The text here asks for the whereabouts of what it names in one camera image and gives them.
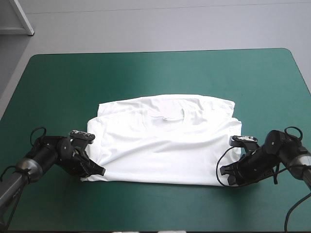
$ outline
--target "green table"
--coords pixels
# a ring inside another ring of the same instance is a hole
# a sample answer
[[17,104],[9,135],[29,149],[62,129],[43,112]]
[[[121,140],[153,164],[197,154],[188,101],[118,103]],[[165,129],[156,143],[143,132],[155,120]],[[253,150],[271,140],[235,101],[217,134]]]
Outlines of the green table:
[[[311,149],[311,98],[286,49],[45,54],[32,57],[0,122],[0,170],[30,149],[29,134],[86,130],[102,102],[159,94],[233,100],[242,133],[264,142],[298,126]],[[80,182],[54,166],[25,188],[11,230],[281,231],[287,210],[308,193],[288,172],[242,189]],[[311,230],[311,202],[290,230]]]

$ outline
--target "neckline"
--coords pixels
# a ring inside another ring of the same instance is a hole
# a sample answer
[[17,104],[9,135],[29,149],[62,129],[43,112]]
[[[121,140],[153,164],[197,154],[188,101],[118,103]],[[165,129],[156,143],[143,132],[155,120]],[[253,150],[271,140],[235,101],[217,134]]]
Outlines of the neckline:
[[[155,113],[155,112],[152,112],[152,111],[148,111],[147,109],[142,109],[142,123],[143,123],[145,129],[148,131],[148,133],[150,133],[150,132],[153,132],[153,133],[179,132],[182,129],[184,129],[184,127],[186,126],[186,124],[189,121],[189,112],[186,109],[184,109],[184,108],[181,108],[180,111],[183,114],[182,117],[165,117],[165,116],[163,116],[162,113]],[[150,117],[162,117],[163,119],[166,119],[166,120],[169,120],[169,121],[183,119],[183,121],[180,124],[178,124],[172,130],[164,130],[164,129],[161,129],[161,127],[153,126],[150,123]]]

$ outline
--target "wire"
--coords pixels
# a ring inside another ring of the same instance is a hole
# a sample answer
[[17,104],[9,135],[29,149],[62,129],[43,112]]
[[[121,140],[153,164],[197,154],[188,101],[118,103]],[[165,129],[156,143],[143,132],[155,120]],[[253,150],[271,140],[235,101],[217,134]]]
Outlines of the wire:
[[221,161],[222,158],[225,156],[225,154],[227,154],[227,152],[228,152],[229,150],[232,150],[233,148],[234,148],[234,147],[230,147],[229,149],[227,149],[227,150],[224,152],[224,154],[219,158],[219,160],[218,160],[218,162],[217,162],[217,164],[216,164],[216,178],[217,178],[218,182],[219,182],[223,187],[238,187],[238,186],[228,186],[228,185],[225,185],[224,183],[222,183],[222,182],[220,181],[220,179],[219,179],[219,177],[218,177],[218,166],[219,166],[220,161]]
[[[238,186],[229,186],[229,185],[225,185],[224,183],[222,183],[222,182],[220,181],[220,179],[219,179],[219,177],[218,177],[218,165],[219,165],[221,159],[227,154],[227,152],[228,152],[229,150],[233,149],[233,148],[235,148],[235,147],[230,147],[229,149],[227,149],[227,150],[224,152],[224,154],[219,158],[219,160],[218,160],[218,162],[217,162],[217,165],[216,165],[216,178],[217,178],[218,182],[219,182],[222,186],[224,186],[224,187],[229,187],[229,188],[240,188],[240,187],[248,186],[248,185],[250,185],[250,184],[257,183],[257,182],[259,182],[259,181],[262,181],[262,180],[267,179],[267,178],[272,177],[272,176],[273,176],[273,177],[276,177],[277,174],[279,174],[279,173],[281,173],[281,172],[283,172],[283,171],[286,171],[286,170],[288,170],[288,169],[290,169],[290,168],[292,168],[292,167],[303,167],[303,168],[306,168],[306,169],[310,169],[310,170],[311,170],[311,166],[308,166],[308,165],[292,165],[292,166],[288,166],[288,167],[286,167],[286,168],[284,168],[284,169],[281,169],[280,171],[278,171],[278,169],[277,169],[277,170],[276,170],[274,173],[272,173],[271,175],[265,176],[265,177],[260,178],[260,179],[256,179],[256,180],[254,180],[254,181],[252,181],[252,182],[249,182],[249,183],[245,183],[245,184],[238,185]],[[311,193],[309,193],[308,195],[306,195],[305,197],[303,197],[302,199],[300,199],[298,202],[296,202],[295,205],[293,205],[293,206],[289,209],[289,211],[288,211],[287,214],[286,214],[285,221],[284,221],[284,232],[285,232],[285,233],[288,233],[288,231],[287,231],[287,225],[288,225],[288,220],[289,220],[289,217],[290,217],[292,211],[293,211],[298,205],[300,205],[302,202],[304,202],[306,199],[308,199],[309,197],[311,197]]]
[[3,181],[3,176],[5,175],[5,173],[7,172],[7,170],[9,170],[10,168],[16,168],[16,166],[8,166],[4,171],[3,171],[3,173],[1,174],[1,176],[0,176],[0,182],[2,182]]
[[24,190],[24,187],[25,187],[25,185],[23,185],[22,188],[21,188],[21,190],[20,190],[20,194],[18,195],[17,200],[16,200],[16,202],[15,202],[15,204],[14,204],[14,207],[13,207],[13,209],[12,209],[12,211],[11,211],[9,220],[7,221],[7,223],[6,223],[6,225],[5,225],[5,230],[4,230],[4,232],[7,232],[8,229],[9,229],[9,226],[10,226],[10,224],[11,224],[13,215],[14,215],[15,210],[16,210],[16,208],[17,208],[17,205],[18,205],[18,203],[19,203],[19,199],[20,199],[21,194],[22,194],[22,192],[23,192],[23,190]]
[[305,197],[303,197],[302,199],[300,199],[299,201],[296,202],[295,205],[293,205],[289,211],[286,214],[286,218],[285,218],[285,222],[284,222],[284,232],[287,233],[287,224],[288,224],[288,219],[290,218],[290,215],[292,213],[292,211],[298,206],[300,205],[302,202],[304,202],[306,199],[308,199],[309,197],[311,197],[311,193],[309,193],[308,195],[306,195]]
[[36,131],[41,130],[41,129],[43,129],[43,134],[42,134],[40,137],[43,137],[43,136],[45,136],[46,133],[47,133],[47,129],[44,128],[44,127],[37,127],[37,128],[35,128],[35,129],[31,132],[31,134],[30,134],[30,144],[31,144],[32,146],[34,146],[34,145],[33,145],[33,142],[32,142],[33,134],[34,134]]

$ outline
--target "black cable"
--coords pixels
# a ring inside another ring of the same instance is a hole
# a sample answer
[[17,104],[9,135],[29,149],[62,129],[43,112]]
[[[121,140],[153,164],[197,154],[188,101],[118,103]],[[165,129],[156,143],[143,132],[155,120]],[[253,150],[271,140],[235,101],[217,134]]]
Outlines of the black cable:
[[[9,170],[10,168],[15,168],[15,172],[19,172],[19,173],[22,173],[22,174],[26,175],[26,176],[28,177],[28,182],[30,182],[30,178],[29,178],[29,174],[28,174],[28,172],[30,171],[30,169],[21,169],[21,168],[19,168],[19,167],[17,167],[17,166],[14,166],[14,165],[8,166],[8,167],[3,171],[3,173],[1,174],[1,177],[0,177],[0,181],[1,181],[1,182],[3,182],[3,176],[5,175],[5,173],[7,172],[7,170]],[[23,190],[24,190],[24,187],[25,187],[25,185],[22,186],[22,188],[21,188],[21,190],[20,190],[20,193],[19,193],[18,196],[17,196],[17,200],[16,200],[15,205],[14,205],[12,211],[11,211],[9,220],[7,221],[7,223],[6,223],[5,227],[4,227],[4,232],[7,232],[7,231],[8,231],[8,228],[9,228],[10,223],[11,223],[11,221],[12,221],[14,212],[15,212],[15,210],[16,210],[16,208],[17,208],[17,205],[18,205],[19,199],[20,199],[20,197],[21,197],[21,194],[22,194],[22,192],[23,192]]]
[[7,172],[7,170],[8,169],[10,169],[10,168],[16,168],[16,166],[8,166],[4,171],[3,171],[3,173],[1,174],[1,176],[0,176],[0,182],[2,182],[3,181],[3,176],[5,175],[5,173]]
[[37,127],[37,128],[35,128],[35,129],[31,132],[31,134],[30,134],[30,144],[31,144],[32,146],[34,146],[34,145],[33,145],[33,142],[32,142],[33,134],[34,134],[36,131],[41,130],[41,129],[43,129],[43,134],[40,136],[40,138],[42,138],[42,137],[44,137],[44,136],[46,135],[46,133],[47,133],[47,129],[46,129],[46,128],[44,128],[44,127]]
[[[279,174],[279,173],[281,173],[281,172],[283,172],[283,171],[286,171],[286,170],[288,170],[288,169],[290,169],[290,168],[292,168],[292,167],[303,167],[303,168],[306,168],[306,169],[311,169],[311,166],[308,166],[308,165],[292,165],[292,166],[288,166],[288,167],[286,167],[286,168],[284,168],[284,169],[282,169],[282,170],[280,170],[280,171],[278,171],[278,168],[277,168],[276,171],[275,171],[274,173],[272,173],[271,175],[265,176],[265,177],[260,178],[260,179],[256,179],[256,180],[254,180],[254,181],[252,181],[252,182],[245,183],[245,184],[242,184],[242,185],[239,185],[239,186],[229,186],[229,185],[225,185],[224,183],[222,183],[222,182],[219,180],[219,177],[218,177],[218,165],[219,165],[221,159],[227,154],[227,152],[228,152],[229,150],[233,149],[233,148],[234,148],[234,147],[230,147],[229,149],[227,149],[227,150],[225,151],[225,153],[219,158],[219,160],[218,160],[218,162],[217,162],[217,165],[216,165],[216,178],[217,178],[218,182],[219,182],[222,186],[224,186],[224,187],[229,187],[229,188],[240,188],[240,187],[244,187],[244,186],[247,186],[247,185],[250,185],[250,184],[253,184],[253,183],[257,183],[257,182],[259,182],[259,181],[262,181],[262,180],[267,179],[267,178],[272,177],[272,176],[273,176],[273,177],[276,177],[277,174]],[[298,202],[296,202],[295,205],[293,205],[293,206],[289,209],[289,211],[288,211],[287,214],[286,214],[286,218],[285,218],[285,222],[284,222],[284,232],[285,232],[285,233],[288,233],[288,231],[287,231],[287,225],[288,225],[288,220],[289,220],[289,217],[290,217],[292,211],[293,211],[298,205],[300,205],[302,202],[304,202],[306,199],[308,199],[309,197],[311,197],[311,193],[309,193],[308,195],[306,195],[305,197],[303,197],[302,199],[300,199]]]
[[10,226],[10,224],[11,224],[13,215],[14,215],[15,210],[16,210],[16,208],[17,208],[17,205],[18,205],[19,199],[20,199],[20,197],[21,197],[21,194],[22,194],[22,192],[23,192],[23,190],[24,190],[24,187],[25,187],[25,185],[23,185],[23,187],[22,187],[21,190],[20,190],[20,194],[18,195],[17,200],[16,200],[16,202],[15,202],[15,205],[14,205],[12,211],[11,211],[9,220],[7,221],[7,223],[6,223],[6,225],[5,225],[5,230],[4,230],[4,232],[7,232],[8,229],[9,229],[9,226]]
[[284,222],[284,232],[287,233],[287,224],[288,224],[288,219],[290,218],[290,215],[292,213],[292,211],[298,206],[300,205],[302,202],[304,202],[306,199],[308,199],[309,197],[311,197],[311,193],[309,193],[308,195],[306,195],[305,197],[303,197],[302,199],[300,199],[299,201],[296,202],[295,205],[293,205],[289,211],[286,214],[286,218],[285,218],[285,222]]
[[218,177],[218,165],[219,165],[220,161],[221,161],[222,158],[225,156],[225,154],[227,154],[227,152],[228,152],[229,150],[232,150],[233,148],[235,148],[235,147],[230,147],[229,149],[227,149],[227,150],[224,152],[224,154],[219,158],[219,160],[218,160],[218,162],[217,162],[217,164],[216,164],[216,178],[217,178],[218,182],[219,182],[223,187],[238,187],[238,186],[228,186],[228,185],[225,185],[224,183],[222,183],[222,182],[220,181],[220,179],[219,179],[219,177]]

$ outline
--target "white object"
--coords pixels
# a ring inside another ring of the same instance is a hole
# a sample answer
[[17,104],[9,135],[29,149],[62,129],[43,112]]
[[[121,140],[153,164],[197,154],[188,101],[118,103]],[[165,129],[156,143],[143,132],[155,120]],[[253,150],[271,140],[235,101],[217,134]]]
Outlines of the white object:
[[[219,185],[216,163],[229,147],[229,137],[241,135],[241,122],[216,107],[155,111],[148,106],[131,110],[119,105],[111,108],[117,113],[110,111],[88,122],[87,131],[96,138],[87,152],[106,173],[82,180]],[[220,166],[237,161],[240,154],[240,149],[229,151]]]
[[140,97],[130,100],[120,100],[101,103],[97,116],[147,109],[148,111],[161,112],[166,115],[174,114],[175,109],[187,108],[193,110],[215,111],[222,116],[232,117],[235,103],[210,96],[172,94],[150,97]]

